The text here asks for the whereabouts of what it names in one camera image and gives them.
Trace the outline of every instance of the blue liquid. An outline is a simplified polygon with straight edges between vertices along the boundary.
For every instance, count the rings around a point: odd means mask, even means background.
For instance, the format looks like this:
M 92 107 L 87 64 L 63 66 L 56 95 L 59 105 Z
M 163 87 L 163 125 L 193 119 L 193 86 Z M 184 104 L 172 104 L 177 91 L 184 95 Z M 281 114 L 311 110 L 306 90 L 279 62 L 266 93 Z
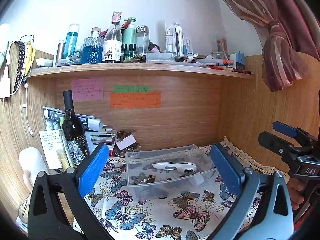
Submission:
M 75 53 L 78 33 L 70 32 L 66 37 L 66 45 L 64 46 L 63 58 L 67 58 Z
M 81 64 L 97 64 L 102 60 L 102 46 L 89 45 L 82 49 Z

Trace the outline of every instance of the blue gripper pad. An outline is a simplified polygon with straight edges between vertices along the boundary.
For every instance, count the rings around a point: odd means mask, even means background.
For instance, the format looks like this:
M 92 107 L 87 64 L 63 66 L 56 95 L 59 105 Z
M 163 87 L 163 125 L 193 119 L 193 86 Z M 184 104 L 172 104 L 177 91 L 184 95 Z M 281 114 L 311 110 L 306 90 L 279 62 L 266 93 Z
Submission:
M 297 131 L 292 126 L 286 125 L 284 123 L 275 121 L 272 125 L 273 130 L 282 133 L 290 138 L 294 138 L 297 136 Z
M 99 143 L 92 154 L 85 158 L 76 168 L 76 183 L 78 183 L 78 192 L 81 197 L 89 194 L 94 188 L 108 159 L 108 146 Z
M 237 159 L 232 158 L 220 143 L 212 146 L 210 157 L 230 193 L 239 197 L 242 193 L 242 184 L 245 180 L 241 163 Z

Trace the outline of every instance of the green sticky note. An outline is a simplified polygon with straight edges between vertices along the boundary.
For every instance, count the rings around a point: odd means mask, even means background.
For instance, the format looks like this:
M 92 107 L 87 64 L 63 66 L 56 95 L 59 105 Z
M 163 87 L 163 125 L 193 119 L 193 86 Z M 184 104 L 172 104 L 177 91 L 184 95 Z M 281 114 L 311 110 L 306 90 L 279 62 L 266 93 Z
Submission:
M 122 85 L 114 85 L 113 86 L 114 93 L 129 93 L 129 92 L 150 92 L 149 86 L 122 86 Z

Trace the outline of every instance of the blue liquid bottle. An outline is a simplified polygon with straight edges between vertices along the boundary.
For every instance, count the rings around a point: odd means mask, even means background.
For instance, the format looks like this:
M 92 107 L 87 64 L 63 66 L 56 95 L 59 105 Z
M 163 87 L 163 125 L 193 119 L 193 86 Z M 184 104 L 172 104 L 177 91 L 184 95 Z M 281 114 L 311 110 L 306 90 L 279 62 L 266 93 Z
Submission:
M 71 24 L 69 26 L 69 31 L 66 37 L 66 45 L 63 51 L 63 58 L 67 58 L 75 53 L 79 28 L 79 24 Z
M 81 64 L 101 63 L 104 39 L 100 38 L 100 28 L 91 29 L 91 37 L 84 39 Z

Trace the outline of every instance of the curtain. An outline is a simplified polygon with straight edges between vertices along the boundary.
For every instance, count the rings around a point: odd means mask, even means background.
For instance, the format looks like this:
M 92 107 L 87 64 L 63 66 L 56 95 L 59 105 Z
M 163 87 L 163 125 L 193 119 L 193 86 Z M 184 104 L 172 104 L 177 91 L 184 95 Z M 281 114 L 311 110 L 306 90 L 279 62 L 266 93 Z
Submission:
M 263 46 L 262 77 L 271 91 L 292 86 L 294 80 L 308 75 L 308 66 L 297 52 L 320 60 L 315 44 L 319 41 L 318 22 L 310 16 L 306 3 L 299 1 L 304 14 L 295 0 L 224 0 L 236 16 L 255 26 Z M 308 24 L 303 17 L 307 14 Z M 308 28 L 311 25 L 313 36 Z

